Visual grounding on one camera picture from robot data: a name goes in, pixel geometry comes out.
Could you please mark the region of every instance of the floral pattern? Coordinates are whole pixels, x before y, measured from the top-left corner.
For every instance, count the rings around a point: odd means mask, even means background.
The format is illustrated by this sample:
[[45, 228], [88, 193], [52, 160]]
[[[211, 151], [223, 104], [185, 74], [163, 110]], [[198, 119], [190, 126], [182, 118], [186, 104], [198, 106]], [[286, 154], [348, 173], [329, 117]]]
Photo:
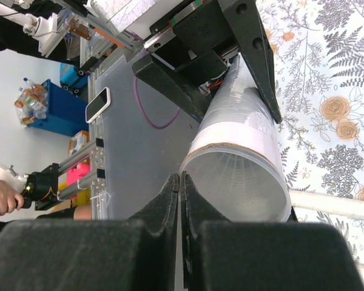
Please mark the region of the floral pattern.
[[[288, 187], [364, 200], [364, 0], [257, 0], [275, 59]], [[364, 264], [364, 221], [296, 209], [334, 226]]]

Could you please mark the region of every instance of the blue bin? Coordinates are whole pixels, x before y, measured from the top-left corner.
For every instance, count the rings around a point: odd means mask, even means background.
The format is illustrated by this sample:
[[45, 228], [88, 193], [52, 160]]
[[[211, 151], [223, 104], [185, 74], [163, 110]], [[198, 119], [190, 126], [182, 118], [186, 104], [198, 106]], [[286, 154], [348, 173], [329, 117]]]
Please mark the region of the blue bin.
[[49, 93], [47, 117], [31, 123], [28, 127], [36, 127], [70, 137], [82, 130], [89, 130], [85, 120], [87, 105], [85, 101], [54, 85], [51, 80], [46, 80], [43, 87]]

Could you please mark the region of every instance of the white phone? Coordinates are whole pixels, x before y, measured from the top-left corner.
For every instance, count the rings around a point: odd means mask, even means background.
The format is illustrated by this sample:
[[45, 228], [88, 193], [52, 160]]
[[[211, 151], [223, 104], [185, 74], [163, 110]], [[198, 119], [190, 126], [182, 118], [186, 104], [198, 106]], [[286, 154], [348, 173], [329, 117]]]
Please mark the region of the white phone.
[[86, 122], [92, 123], [102, 112], [108, 108], [111, 103], [110, 90], [105, 87], [95, 99], [93, 99], [87, 106], [85, 111]]

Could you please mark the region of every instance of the purple cable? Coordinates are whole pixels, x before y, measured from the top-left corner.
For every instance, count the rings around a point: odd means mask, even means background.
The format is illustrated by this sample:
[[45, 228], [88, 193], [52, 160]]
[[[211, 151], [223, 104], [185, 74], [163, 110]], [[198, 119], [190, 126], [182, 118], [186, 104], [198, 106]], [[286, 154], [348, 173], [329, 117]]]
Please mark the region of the purple cable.
[[161, 125], [161, 126], [158, 126], [158, 125], [155, 125], [150, 119], [149, 117], [147, 116], [146, 112], [144, 111], [143, 109], [143, 105], [141, 104], [141, 101], [140, 101], [140, 97], [139, 97], [139, 90], [138, 90], [138, 77], [134, 77], [133, 78], [133, 94], [135, 95], [135, 101], [136, 103], [138, 104], [138, 107], [140, 109], [140, 112], [141, 114], [143, 115], [144, 119], [147, 121], [147, 123], [153, 128], [153, 129], [157, 129], [157, 130], [162, 130], [162, 129], [166, 129], [168, 128], [175, 120], [176, 118], [178, 117], [178, 115], [180, 114], [180, 111], [181, 109], [178, 108], [175, 116], [168, 122], [166, 123], [165, 125]]

